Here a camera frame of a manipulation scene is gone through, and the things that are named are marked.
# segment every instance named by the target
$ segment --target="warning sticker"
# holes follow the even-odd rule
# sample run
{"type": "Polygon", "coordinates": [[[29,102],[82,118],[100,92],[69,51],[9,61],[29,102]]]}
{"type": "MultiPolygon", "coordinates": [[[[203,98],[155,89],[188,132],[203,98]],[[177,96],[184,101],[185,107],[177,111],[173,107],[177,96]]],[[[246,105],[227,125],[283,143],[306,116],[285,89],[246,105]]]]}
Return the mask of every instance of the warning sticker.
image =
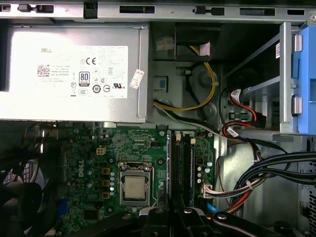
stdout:
{"type": "Polygon", "coordinates": [[[139,69],[136,69],[135,74],[133,76],[133,79],[130,82],[129,86],[133,87],[134,89],[138,89],[139,84],[140,84],[141,80],[143,79],[144,74],[145,74],[145,72],[143,72],[139,69]]]}
{"type": "Polygon", "coordinates": [[[41,47],[36,58],[39,93],[127,98],[127,46],[41,47]]]}

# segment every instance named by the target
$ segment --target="blue connector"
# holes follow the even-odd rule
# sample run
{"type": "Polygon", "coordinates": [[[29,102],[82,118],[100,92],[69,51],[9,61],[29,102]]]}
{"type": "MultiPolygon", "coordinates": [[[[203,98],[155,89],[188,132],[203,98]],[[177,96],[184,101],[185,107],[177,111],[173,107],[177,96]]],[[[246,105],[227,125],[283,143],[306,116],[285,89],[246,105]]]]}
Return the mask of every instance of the blue connector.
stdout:
{"type": "Polygon", "coordinates": [[[210,203],[207,204],[207,210],[210,211],[210,212],[221,212],[220,209],[217,209],[215,206],[213,206],[210,203]]]}
{"type": "Polygon", "coordinates": [[[316,135],[316,27],[309,26],[300,33],[303,50],[293,53],[292,77],[298,80],[298,96],[303,112],[297,115],[301,134],[316,135]]]}

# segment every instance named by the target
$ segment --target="yellow power cable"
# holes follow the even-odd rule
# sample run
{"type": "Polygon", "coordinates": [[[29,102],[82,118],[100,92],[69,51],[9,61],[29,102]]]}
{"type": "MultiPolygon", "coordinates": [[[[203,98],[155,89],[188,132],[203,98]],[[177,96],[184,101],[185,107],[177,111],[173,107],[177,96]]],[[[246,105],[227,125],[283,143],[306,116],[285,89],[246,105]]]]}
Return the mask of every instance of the yellow power cable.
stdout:
{"type": "MultiPolygon", "coordinates": [[[[194,48],[193,46],[190,46],[190,48],[197,54],[199,55],[199,51],[194,48]]],[[[199,105],[197,106],[193,106],[193,107],[186,107],[186,108],[178,108],[178,107],[170,107],[170,106],[166,106],[166,105],[161,105],[157,102],[154,101],[154,104],[157,105],[160,108],[163,108],[164,110],[169,110],[169,111],[189,111],[189,110],[196,110],[204,105],[206,105],[207,103],[209,103],[212,98],[214,97],[215,94],[215,90],[216,90],[216,79],[215,79],[215,74],[211,68],[211,66],[209,65],[209,63],[204,63],[210,77],[211,77],[211,82],[212,82],[212,88],[211,88],[211,92],[208,95],[208,97],[199,105]]]]}

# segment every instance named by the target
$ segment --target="black ram slot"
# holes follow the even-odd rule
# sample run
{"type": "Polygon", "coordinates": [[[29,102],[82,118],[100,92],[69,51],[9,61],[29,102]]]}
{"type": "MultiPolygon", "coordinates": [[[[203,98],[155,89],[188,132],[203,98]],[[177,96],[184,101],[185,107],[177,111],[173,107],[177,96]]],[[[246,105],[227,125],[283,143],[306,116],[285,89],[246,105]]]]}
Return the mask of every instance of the black ram slot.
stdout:
{"type": "Polygon", "coordinates": [[[176,142],[174,133],[171,138],[171,195],[181,192],[182,177],[181,177],[181,143],[176,142]]]}
{"type": "Polygon", "coordinates": [[[185,206],[190,206],[191,200],[191,145],[190,136],[186,134],[183,138],[183,160],[182,160],[182,179],[183,179],[183,202],[185,206]]]}
{"type": "Polygon", "coordinates": [[[195,157],[195,147],[194,145],[190,145],[190,206],[194,206],[195,157]]]}

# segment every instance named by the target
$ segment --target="chipset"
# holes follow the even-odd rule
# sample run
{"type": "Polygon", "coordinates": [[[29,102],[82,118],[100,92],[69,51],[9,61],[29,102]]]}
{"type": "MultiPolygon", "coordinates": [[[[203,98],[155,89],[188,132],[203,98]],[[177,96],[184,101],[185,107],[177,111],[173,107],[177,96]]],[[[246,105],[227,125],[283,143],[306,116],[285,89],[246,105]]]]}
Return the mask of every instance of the chipset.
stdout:
{"type": "Polygon", "coordinates": [[[119,203],[150,206],[154,167],[146,162],[120,162],[119,203]]]}
{"type": "Polygon", "coordinates": [[[96,209],[86,209],[83,211],[83,218],[85,220],[98,220],[99,211],[96,209]]]}

